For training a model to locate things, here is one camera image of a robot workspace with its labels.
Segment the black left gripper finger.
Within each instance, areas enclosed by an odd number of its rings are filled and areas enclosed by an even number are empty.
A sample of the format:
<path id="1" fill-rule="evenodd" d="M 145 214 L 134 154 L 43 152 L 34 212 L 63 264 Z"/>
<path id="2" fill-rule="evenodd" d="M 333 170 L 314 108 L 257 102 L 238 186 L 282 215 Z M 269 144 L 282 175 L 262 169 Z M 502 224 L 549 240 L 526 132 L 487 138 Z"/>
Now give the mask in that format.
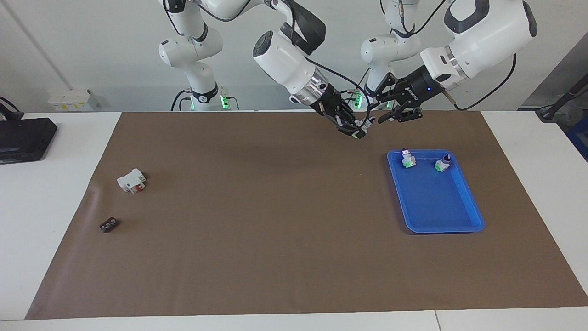
<path id="1" fill-rule="evenodd" d="M 405 78 L 397 78 L 386 73 L 374 91 L 375 100 L 404 100 Z"/>
<path id="2" fill-rule="evenodd" d="M 379 124 L 383 124 L 386 121 L 412 121 L 415 119 L 420 119 L 422 116 L 423 111 L 421 107 L 410 107 L 408 103 L 401 103 L 393 107 L 391 111 L 380 116 Z"/>

